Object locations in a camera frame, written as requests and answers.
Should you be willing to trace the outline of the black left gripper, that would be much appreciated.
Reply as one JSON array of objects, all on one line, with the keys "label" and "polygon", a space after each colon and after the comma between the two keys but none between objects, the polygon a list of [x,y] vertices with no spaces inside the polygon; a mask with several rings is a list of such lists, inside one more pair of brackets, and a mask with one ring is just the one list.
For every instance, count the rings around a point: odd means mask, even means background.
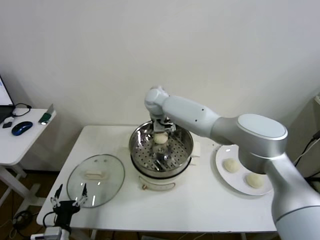
[{"label": "black left gripper", "polygon": [[55,227],[69,227],[72,216],[78,213],[87,199],[88,191],[87,184],[83,185],[81,196],[76,197],[75,200],[66,200],[59,202],[59,197],[63,188],[63,184],[59,186],[53,197],[50,198],[54,213],[56,214]]}]

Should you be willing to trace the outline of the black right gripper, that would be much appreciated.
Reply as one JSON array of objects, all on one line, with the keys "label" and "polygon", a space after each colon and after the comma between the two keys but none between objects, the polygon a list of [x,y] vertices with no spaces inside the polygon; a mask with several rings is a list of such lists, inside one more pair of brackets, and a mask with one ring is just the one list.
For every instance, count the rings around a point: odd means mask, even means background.
[{"label": "black right gripper", "polygon": [[[155,133],[163,133],[166,131],[165,125],[161,123],[160,119],[153,119],[152,124],[153,124],[153,131]],[[153,131],[149,133],[149,140],[152,143],[154,143],[154,137],[155,137],[155,134]],[[167,143],[170,144],[173,141],[173,132],[168,131],[166,133],[167,133]]]}]

